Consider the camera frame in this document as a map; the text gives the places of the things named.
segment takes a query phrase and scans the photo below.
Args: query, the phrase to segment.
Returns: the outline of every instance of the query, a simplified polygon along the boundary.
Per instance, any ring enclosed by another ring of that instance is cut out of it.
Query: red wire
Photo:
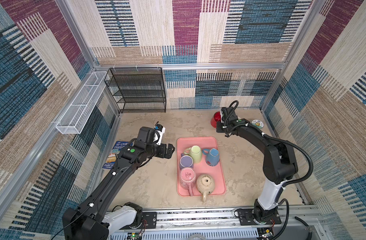
[[[271,218],[271,222],[272,222],[272,226],[271,226],[272,236],[274,236],[274,225],[275,225],[274,219]]]
[[[144,227],[144,231],[143,231],[143,233],[145,233],[145,231],[146,231],[146,227],[147,227],[147,226],[146,226],[146,225],[147,225],[147,220],[145,220],[145,219],[143,219],[143,220],[144,220],[144,226],[143,226],[143,227]]]

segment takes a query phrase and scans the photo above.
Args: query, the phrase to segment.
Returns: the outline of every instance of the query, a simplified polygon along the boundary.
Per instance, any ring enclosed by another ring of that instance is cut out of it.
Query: book cover
[[[106,162],[103,165],[104,169],[111,169],[116,161],[115,154],[118,154],[120,150],[127,145],[126,141],[117,141],[112,148],[111,154],[106,159]]]

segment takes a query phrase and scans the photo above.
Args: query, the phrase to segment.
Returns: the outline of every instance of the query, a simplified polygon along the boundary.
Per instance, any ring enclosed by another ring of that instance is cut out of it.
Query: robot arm
[[[228,108],[221,109],[221,122],[217,123],[216,131],[225,132],[226,137],[229,134],[242,137],[264,154],[262,169],[266,180],[262,194],[255,200],[254,220],[258,224],[269,222],[277,209],[284,187],[307,179],[313,171],[313,165],[305,151],[295,144],[270,137],[246,119],[238,119],[234,111],[237,106],[238,101],[234,101]],[[294,147],[305,154],[310,167],[306,176],[290,181],[298,171]]]
[[[137,138],[129,141],[116,156],[112,169],[92,194],[76,210],[69,208],[65,211],[65,239],[105,240],[112,232],[126,225],[138,227],[141,224],[142,208],[133,203],[125,204],[111,214],[105,213],[125,181],[139,167],[144,166],[153,156],[171,158],[175,147],[161,144],[164,132],[165,128],[160,124],[156,124],[154,128],[142,127],[139,130]]]

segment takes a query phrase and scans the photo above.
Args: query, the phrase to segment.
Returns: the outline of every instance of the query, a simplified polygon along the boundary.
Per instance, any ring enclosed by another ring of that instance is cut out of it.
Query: tabletop surface
[[[166,113],[125,113],[120,120],[116,141],[128,141],[137,136],[143,126],[153,127],[157,121],[166,128],[162,143],[176,146],[180,137],[213,136],[218,142],[227,191],[224,195],[209,195],[202,203],[200,196],[181,197],[177,194],[176,152],[171,159],[154,157],[146,166],[138,169],[123,185],[109,209],[126,202],[143,208],[179,207],[231,207],[253,205],[262,192],[264,174],[263,154],[247,140],[217,133],[210,119],[214,110],[168,110]],[[270,133],[259,109],[236,109],[240,118],[249,121],[259,119],[265,126],[262,131]],[[291,205],[301,205],[302,199],[295,185],[289,185],[281,197]]]

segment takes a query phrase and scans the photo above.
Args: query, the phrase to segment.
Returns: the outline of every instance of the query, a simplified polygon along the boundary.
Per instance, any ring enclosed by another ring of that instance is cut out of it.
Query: small round plate
[[[255,119],[254,121],[252,121],[252,124],[254,124],[255,126],[257,126],[258,128],[263,128],[264,127],[264,123],[258,119]]]

